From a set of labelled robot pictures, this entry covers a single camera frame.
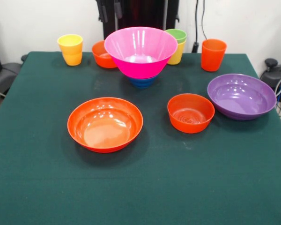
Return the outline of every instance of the orange cup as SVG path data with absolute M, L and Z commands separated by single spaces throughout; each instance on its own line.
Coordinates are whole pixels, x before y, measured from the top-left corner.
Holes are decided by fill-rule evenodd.
M 82 60 L 83 39 L 77 34 L 66 34 L 57 40 L 64 60 L 69 66 L 77 66 Z
M 227 45 L 217 39 L 207 39 L 202 44 L 201 67 L 208 72 L 217 71 L 222 63 Z

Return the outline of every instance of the plastic cup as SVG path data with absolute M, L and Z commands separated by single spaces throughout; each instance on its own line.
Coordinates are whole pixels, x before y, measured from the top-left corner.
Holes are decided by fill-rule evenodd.
M 176 52 L 172 55 L 172 57 L 170 57 L 168 64 L 176 65 L 176 64 L 180 63 L 185 43 L 186 43 L 186 40 L 184 42 L 178 44 L 178 48 L 177 48 Z
M 208 72 L 217 71 L 222 63 L 227 45 L 217 39 L 207 39 L 202 44 L 201 67 Z
M 183 43 L 186 41 L 187 38 L 187 34 L 185 31 L 183 30 L 179 30 L 179 29 L 168 29 L 165 32 L 171 34 L 172 36 L 174 36 L 174 38 L 176 38 L 178 44 Z
M 57 40 L 62 56 L 69 66 L 77 66 L 82 60 L 83 39 L 77 34 L 66 34 Z

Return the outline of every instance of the stacked cups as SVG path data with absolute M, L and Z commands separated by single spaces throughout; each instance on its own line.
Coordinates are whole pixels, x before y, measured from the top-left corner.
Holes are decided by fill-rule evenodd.
M 77 66 L 82 60 L 83 39 L 77 34 L 63 35 L 57 40 L 64 60 L 69 66 Z
M 176 50 L 176 52 L 172 55 L 172 57 L 168 61 L 168 64 L 176 65 L 181 61 L 182 53 L 183 53 L 184 46 L 186 43 L 187 34 L 185 31 L 178 30 L 178 29 L 169 29 L 169 30 L 166 30 L 166 32 L 171 34 L 172 36 L 174 36 L 174 38 L 178 42 L 178 49 Z

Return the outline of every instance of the bowl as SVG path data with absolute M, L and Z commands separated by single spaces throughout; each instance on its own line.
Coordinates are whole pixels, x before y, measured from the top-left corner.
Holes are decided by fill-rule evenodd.
M 96 63 L 104 68 L 116 68 L 117 65 L 113 61 L 112 57 L 107 53 L 104 48 L 104 41 L 95 43 L 92 47 L 92 53 L 94 55 Z
M 235 120 L 255 119 L 276 105 L 276 95 L 266 83 L 242 74 L 216 77 L 207 92 L 216 109 Z
M 140 89 L 145 89 L 145 88 L 151 86 L 157 77 L 158 77 L 158 75 L 153 76 L 151 78 L 147 78 L 147 79 L 135 79 L 135 78 L 131 78 L 131 77 L 129 77 L 128 79 L 134 87 L 137 87 Z
M 111 33 L 106 51 L 128 77 L 147 79 L 158 75 L 177 50 L 177 40 L 151 27 L 130 27 Z
M 203 131 L 214 116 L 214 106 L 205 97 L 180 94 L 168 102 L 170 122 L 177 130 L 194 134 Z
M 99 153 L 118 151 L 140 133 L 143 117 L 132 103 L 115 97 L 89 100 L 69 116 L 67 129 L 81 146 Z

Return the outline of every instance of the bowl rim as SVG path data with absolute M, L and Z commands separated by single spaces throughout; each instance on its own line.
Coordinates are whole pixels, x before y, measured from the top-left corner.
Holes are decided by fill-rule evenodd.
M 97 56 L 97 57 L 99 57 L 99 58 L 101 58 L 101 59 L 109 60 L 109 59 L 107 59 L 107 58 L 102 58 L 102 57 L 101 57 L 100 55 L 98 55 L 97 53 L 94 53 L 94 47 L 95 47 L 96 45 L 101 44 L 102 42 L 103 42 L 103 47 L 104 47 L 104 49 L 105 49 L 105 46 L 104 46 L 105 40 L 103 40 L 103 41 L 98 41 L 98 42 L 96 42 L 96 43 L 93 44 L 93 46 L 92 46 L 92 53 L 93 53 L 93 55 L 95 55 L 95 56 Z
M 175 48 L 175 50 L 173 51 L 173 53 L 172 53 L 170 56 L 167 56 L 167 57 L 165 57 L 165 58 L 162 58 L 162 59 L 160 59 L 160 60 L 158 60 L 158 61 L 156 61 L 156 62 L 129 62 L 129 61 L 126 61 L 126 60 L 123 60 L 123 59 L 118 59 L 117 57 L 115 57 L 114 55 L 112 55 L 112 54 L 107 50 L 107 48 L 106 48 L 106 46 L 105 46 L 105 45 L 106 45 L 106 41 L 108 41 L 114 33 L 118 32 L 118 31 L 120 31 L 120 30 L 137 30 L 137 29 L 157 30 L 158 32 L 160 32 L 160 31 L 161 31 L 161 32 L 164 32 L 166 35 L 168 35 L 170 38 L 172 38 L 172 39 L 175 41 L 175 43 L 176 43 L 176 48 Z M 139 27 L 127 27 L 127 28 L 119 29 L 119 30 L 116 30 L 116 31 L 112 32 L 112 33 L 111 33 L 110 35 L 108 35 L 107 38 L 105 39 L 104 48 L 105 48 L 105 50 L 107 51 L 107 53 L 108 53 L 109 55 L 111 55 L 112 57 L 116 58 L 117 60 L 124 61 L 124 62 L 129 62 L 129 63 L 133 63 L 133 64 L 152 64 L 152 63 L 158 63 L 158 62 L 161 62 L 161 61 L 163 61 L 163 60 L 169 59 L 169 58 L 177 51 L 177 49 L 178 49 L 178 42 L 177 42 L 177 40 L 176 40 L 176 38 L 175 38 L 174 36 L 172 36 L 171 34 L 167 33 L 167 32 L 164 31 L 164 30 L 157 29 L 157 28 L 153 28 L 153 27 L 140 27 L 140 26 L 139 26 Z
M 268 90 L 270 90 L 270 92 L 273 94 L 274 99 L 275 99 L 274 104 L 273 104 L 269 109 L 264 110 L 264 111 L 262 111 L 262 112 L 258 112 L 258 113 L 240 113 L 240 112 L 235 112 L 235 111 L 229 110 L 229 109 L 227 109 L 226 107 L 223 107 L 222 105 L 218 104 L 218 103 L 217 103 L 216 101 L 214 101 L 214 99 L 211 97 L 211 90 L 210 90 L 209 87 L 210 87 L 210 85 L 211 85 L 212 82 L 214 82 L 215 80 L 219 79 L 220 77 L 223 77 L 223 76 L 231 76 L 231 75 L 242 76 L 242 77 L 249 77 L 250 79 L 256 80 L 257 82 L 259 82 L 259 83 L 261 83 L 262 85 L 264 85 L 264 86 L 265 86 Z M 222 74 L 222 75 L 219 75 L 219 76 L 215 77 L 214 79 L 212 79 L 212 80 L 209 82 L 209 84 L 208 84 L 208 86 L 207 86 L 207 93 L 208 93 L 209 98 L 211 99 L 211 101 L 212 101 L 215 105 L 221 107 L 221 108 L 224 109 L 224 110 L 227 110 L 227 111 L 229 111 L 229 112 L 232 112 L 232 113 L 235 113 L 235 114 L 238 114 L 238 115 L 245 115 L 245 116 L 263 115 L 263 114 L 268 113 L 269 111 L 271 111 L 271 110 L 275 107 L 275 105 L 277 104 L 277 97 L 276 97 L 276 95 L 275 95 L 273 89 L 272 89 L 270 86 L 268 86 L 267 83 L 263 82 L 262 80 L 260 80 L 260 79 L 258 79 L 258 78 L 256 78 L 256 77 L 253 77 L 253 76 L 250 76 L 250 75 L 245 75 L 245 74 L 235 74 L 235 73 L 231 73 L 231 74 Z
M 89 103 L 89 102 L 91 102 L 91 101 L 100 100 L 100 99 L 116 99 L 116 100 L 120 100 L 120 101 L 122 101 L 122 102 L 125 102 L 125 103 L 127 103 L 127 104 L 130 104 L 130 105 L 134 106 L 134 107 L 136 108 L 137 112 L 140 114 L 140 118 L 141 118 L 140 129 L 136 132 L 136 134 L 135 134 L 133 137 L 130 137 L 130 138 L 128 139 L 128 141 L 126 141 L 125 143 L 122 143 L 122 144 L 116 145 L 116 146 L 112 146 L 112 147 L 108 147 L 108 148 L 95 148 L 95 147 L 92 147 L 92 146 L 88 146 L 87 144 L 81 143 L 79 140 L 77 140 L 77 139 L 71 134 L 70 129 L 69 129 L 69 121 L 70 121 L 70 118 L 72 117 L 73 113 L 74 113 L 76 110 L 78 110 L 78 108 L 82 107 L 83 105 L 86 105 L 87 103 Z M 125 100 L 125 99 L 119 98 L 119 97 L 97 97 L 97 98 L 90 99 L 90 100 L 88 100 L 88 101 L 86 101 L 86 102 L 83 102 L 82 104 L 78 105 L 78 106 L 71 112 L 71 114 L 69 115 L 68 120 L 67 120 L 67 130 L 68 130 L 68 133 L 70 134 L 70 136 L 71 136 L 77 143 L 79 143 L 79 144 L 82 145 L 82 146 L 85 146 L 85 147 L 87 147 L 87 148 L 96 149 L 96 150 L 108 150 L 108 149 L 114 149 L 114 148 L 121 147 L 121 146 L 123 146 L 123 145 L 125 145 L 125 144 L 129 144 L 131 141 L 133 141 L 133 140 L 139 135 L 139 133 L 140 133 L 141 130 L 142 130 L 143 124 L 144 124 L 144 118 L 143 118 L 143 116 L 142 116 L 142 114 L 141 114 L 141 111 L 139 110 L 139 108 L 138 108 L 135 104 L 133 104 L 133 103 L 131 103 L 131 102 Z
M 178 96 L 182 96 L 182 95 L 197 96 L 197 97 L 203 98 L 208 104 L 210 104 L 210 105 L 212 106 L 212 109 L 213 109 L 213 110 L 212 110 L 212 116 L 211 116 L 210 118 L 208 118 L 207 120 L 205 120 L 204 122 L 202 122 L 202 123 L 195 123 L 195 124 L 193 124 L 193 123 L 184 123 L 184 122 L 182 122 L 182 121 L 180 121 L 180 120 L 177 120 L 177 119 L 173 116 L 173 114 L 170 113 L 169 104 L 170 104 L 170 102 L 173 101 L 174 98 L 176 98 L 176 97 L 178 97 Z M 168 101 L 167 109 L 168 109 L 169 116 L 171 116 L 175 121 L 177 121 L 177 122 L 179 122 L 179 123 L 183 123 L 183 124 L 192 125 L 192 126 L 199 126 L 199 125 L 202 125 L 202 124 L 205 124 L 205 123 L 209 123 L 209 122 L 212 120 L 212 118 L 214 117 L 214 114 L 215 114 L 214 105 L 212 104 L 212 102 L 211 102 L 208 98 L 206 98 L 206 97 L 204 97 L 204 96 L 202 96 L 202 95 L 193 94 L 193 93 L 182 93 L 182 94 L 178 94 L 178 95 L 173 96 L 173 97 Z

